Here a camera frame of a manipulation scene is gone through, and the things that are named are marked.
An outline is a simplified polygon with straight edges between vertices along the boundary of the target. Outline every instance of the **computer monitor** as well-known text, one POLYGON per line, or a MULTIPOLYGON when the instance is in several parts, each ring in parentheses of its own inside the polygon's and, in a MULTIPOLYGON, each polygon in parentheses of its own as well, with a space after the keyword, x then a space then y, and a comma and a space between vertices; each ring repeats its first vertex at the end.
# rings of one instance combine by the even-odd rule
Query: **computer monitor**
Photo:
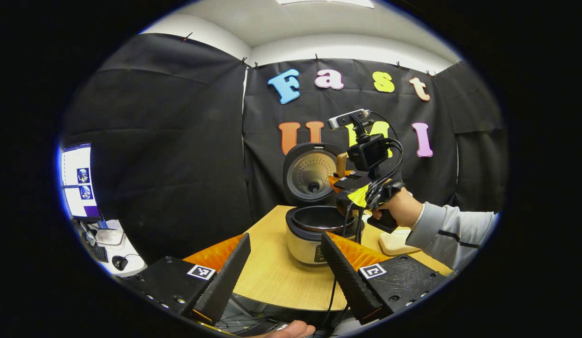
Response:
POLYGON ((102 222, 91 173, 91 143, 63 148, 61 182, 72 217, 85 222, 102 222))

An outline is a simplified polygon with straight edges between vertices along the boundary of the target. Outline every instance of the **ceiling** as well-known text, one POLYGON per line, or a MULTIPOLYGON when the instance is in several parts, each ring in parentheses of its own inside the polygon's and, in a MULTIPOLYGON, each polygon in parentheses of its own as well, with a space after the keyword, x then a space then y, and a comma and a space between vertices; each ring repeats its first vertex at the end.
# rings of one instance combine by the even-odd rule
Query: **ceiling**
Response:
POLYGON ((460 60, 408 16, 373 2, 374 9, 323 1, 281 5, 276 0, 200 0, 176 13, 214 23, 250 47, 312 34, 362 34, 409 43, 450 62, 460 60))

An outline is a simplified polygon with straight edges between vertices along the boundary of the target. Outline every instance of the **wooden table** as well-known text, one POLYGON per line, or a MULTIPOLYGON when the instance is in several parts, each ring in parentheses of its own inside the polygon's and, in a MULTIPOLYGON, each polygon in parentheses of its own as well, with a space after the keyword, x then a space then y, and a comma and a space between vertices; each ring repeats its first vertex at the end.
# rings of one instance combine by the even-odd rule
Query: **wooden table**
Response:
MULTIPOLYGON (((307 267, 287 248, 285 214, 292 206, 276 206, 255 223, 248 233, 251 254, 237 281, 234 293, 255 301, 301 310, 326 311, 334 275, 328 266, 307 267)), ((382 231, 366 224, 362 245, 381 252, 382 231)), ((422 251, 408 254, 429 268, 447 276, 451 270, 422 251)), ((332 310, 343 310, 347 302, 336 285, 332 310)))

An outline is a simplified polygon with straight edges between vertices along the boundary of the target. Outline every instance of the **gray sweater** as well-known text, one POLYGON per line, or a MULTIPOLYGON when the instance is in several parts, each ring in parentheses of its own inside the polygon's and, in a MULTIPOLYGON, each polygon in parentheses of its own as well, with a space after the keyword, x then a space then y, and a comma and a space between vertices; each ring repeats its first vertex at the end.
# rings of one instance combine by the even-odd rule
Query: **gray sweater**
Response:
POLYGON ((499 219, 493 212, 460 211, 428 202, 423 205, 405 244, 422 249, 453 270, 473 258, 499 219))

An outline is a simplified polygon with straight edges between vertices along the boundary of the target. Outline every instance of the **human hand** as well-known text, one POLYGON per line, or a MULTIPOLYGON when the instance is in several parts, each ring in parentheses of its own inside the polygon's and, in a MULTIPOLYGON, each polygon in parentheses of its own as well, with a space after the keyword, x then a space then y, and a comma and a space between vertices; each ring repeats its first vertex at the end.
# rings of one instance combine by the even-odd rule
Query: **human hand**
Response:
POLYGON ((304 321, 292 321, 291 324, 282 330, 272 331, 248 338, 304 338, 311 336, 314 332, 316 332, 314 325, 307 325, 304 321))
POLYGON ((389 209, 398 226, 411 228, 416 223, 418 216, 420 216, 422 208, 422 203, 412 197, 403 187, 386 204, 372 210, 372 216, 379 220, 383 216, 380 210, 389 209))

